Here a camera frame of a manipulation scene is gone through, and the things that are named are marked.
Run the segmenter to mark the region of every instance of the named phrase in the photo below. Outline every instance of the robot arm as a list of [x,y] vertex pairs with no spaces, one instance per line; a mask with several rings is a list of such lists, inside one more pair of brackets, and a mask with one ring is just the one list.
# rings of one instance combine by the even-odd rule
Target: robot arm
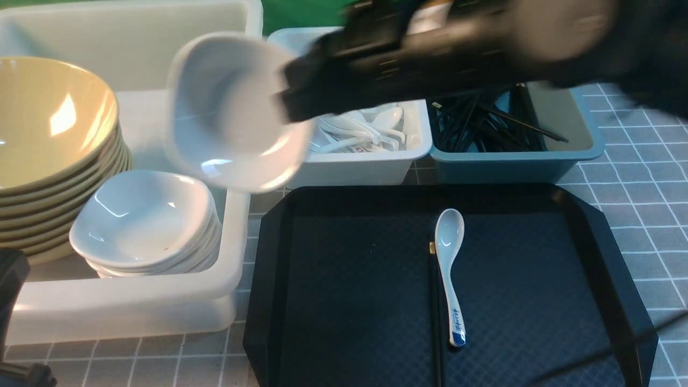
[[406,35],[422,0],[358,0],[347,24],[284,69],[290,120],[526,81],[617,83],[688,117],[682,0],[457,0],[443,28]]

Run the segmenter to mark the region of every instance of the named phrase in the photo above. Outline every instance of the white plastic bin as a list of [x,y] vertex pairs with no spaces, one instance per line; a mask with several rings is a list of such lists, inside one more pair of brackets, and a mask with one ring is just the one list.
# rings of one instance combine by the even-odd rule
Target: white plastic bin
[[[287,28],[271,34],[268,42],[296,54],[303,54],[319,36],[337,29],[338,27]],[[401,184],[411,163],[430,152],[432,135],[425,100],[408,101],[400,105],[404,108],[406,150],[309,154],[287,187],[295,189],[304,186]]]
[[[259,0],[88,1],[0,11],[0,56],[61,59],[103,77],[117,93],[136,169],[176,171],[162,150],[172,58],[209,32],[260,37]],[[217,262],[202,273],[93,278],[77,255],[39,265],[22,288],[7,344],[219,331],[236,316],[249,196],[214,190],[223,220]]]

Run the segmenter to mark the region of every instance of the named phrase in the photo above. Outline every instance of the green backdrop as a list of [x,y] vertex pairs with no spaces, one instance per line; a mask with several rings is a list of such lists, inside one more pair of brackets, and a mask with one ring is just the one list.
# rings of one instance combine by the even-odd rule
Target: green backdrop
[[[69,0],[4,0],[0,8],[66,3]],[[340,11],[352,0],[263,0],[263,34],[287,27],[340,25]]]

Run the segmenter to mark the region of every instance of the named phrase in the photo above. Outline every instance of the black serving tray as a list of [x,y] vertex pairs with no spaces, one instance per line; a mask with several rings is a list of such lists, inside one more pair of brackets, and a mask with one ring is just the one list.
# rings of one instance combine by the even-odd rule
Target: black serving tray
[[[466,236],[447,346],[429,243]],[[525,386],[652,328],[604,215],[553,185],[303,188],[261,223],[244,348],[261,387]],[[548,386],[647,386],[657,337]]]

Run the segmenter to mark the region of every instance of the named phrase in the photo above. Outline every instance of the stack of yellow bowls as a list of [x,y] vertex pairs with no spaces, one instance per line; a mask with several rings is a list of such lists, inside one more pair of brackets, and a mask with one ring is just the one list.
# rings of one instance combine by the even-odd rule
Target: stack of yellow bowls
[[108,178],[130,170],[114,92],[52,59],[0,57],[0,247],[31,264],[72,253],[69,229]]

